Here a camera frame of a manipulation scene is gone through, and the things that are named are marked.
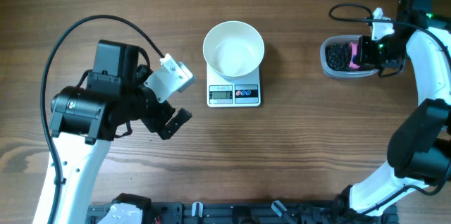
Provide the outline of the pink scoop with blue handle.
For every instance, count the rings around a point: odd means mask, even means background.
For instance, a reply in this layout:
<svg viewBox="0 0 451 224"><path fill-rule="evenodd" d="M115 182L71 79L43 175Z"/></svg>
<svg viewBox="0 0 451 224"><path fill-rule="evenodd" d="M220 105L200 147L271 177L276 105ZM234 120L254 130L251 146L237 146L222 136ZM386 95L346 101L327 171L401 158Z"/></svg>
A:
<svg viewBox="0 0 451 224"><path fill-rule="evenodd" d="M349 48L351 48L351 59L350 59L349 67L352 70L359 70L359 66L354 62L354 59L357 57L358 44L355 44L354 42L350 42Z"/></svg>

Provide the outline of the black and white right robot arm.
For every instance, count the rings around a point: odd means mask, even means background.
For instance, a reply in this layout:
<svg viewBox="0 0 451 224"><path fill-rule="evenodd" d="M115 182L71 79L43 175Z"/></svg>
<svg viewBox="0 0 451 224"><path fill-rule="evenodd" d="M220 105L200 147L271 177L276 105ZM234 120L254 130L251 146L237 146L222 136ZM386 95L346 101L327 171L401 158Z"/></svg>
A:
<svg viewBox="0 0 451 224"><path fill-rule="evenodd" d="M432 12L433 0L399 0L395 19L374 11L363 21L372 27L362 36L352 59L397 75L412 62L418 106L390 138L387 159L360 183L335 200L333 216L351 222L379 217L412 192L433 196L450 181L450 19Z"/></svg>

